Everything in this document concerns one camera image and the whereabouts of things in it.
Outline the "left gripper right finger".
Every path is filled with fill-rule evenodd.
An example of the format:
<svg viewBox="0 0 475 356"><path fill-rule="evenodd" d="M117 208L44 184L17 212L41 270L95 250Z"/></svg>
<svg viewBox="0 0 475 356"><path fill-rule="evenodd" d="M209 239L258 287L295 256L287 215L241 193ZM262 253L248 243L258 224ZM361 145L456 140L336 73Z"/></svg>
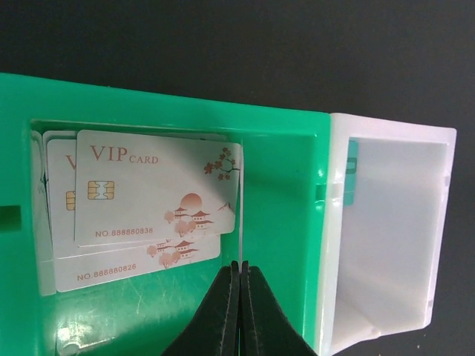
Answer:
<svg viewBox="0 0 475 356"><path fill-rule="evenodd" d="M240 275L240 354L315 354L290 324L262 271L247 261Z"/></svg>

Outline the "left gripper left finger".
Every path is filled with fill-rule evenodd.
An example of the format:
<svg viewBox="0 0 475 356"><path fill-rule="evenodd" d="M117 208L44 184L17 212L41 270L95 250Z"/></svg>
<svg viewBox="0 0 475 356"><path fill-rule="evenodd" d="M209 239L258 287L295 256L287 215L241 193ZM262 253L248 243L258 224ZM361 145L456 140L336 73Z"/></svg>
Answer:
<svg viewBox="0 0 475 356"><path fill-rule="evenodd" d="M236 355L240 272L238 263L222 267L184 330L164 355Z"/></svg>

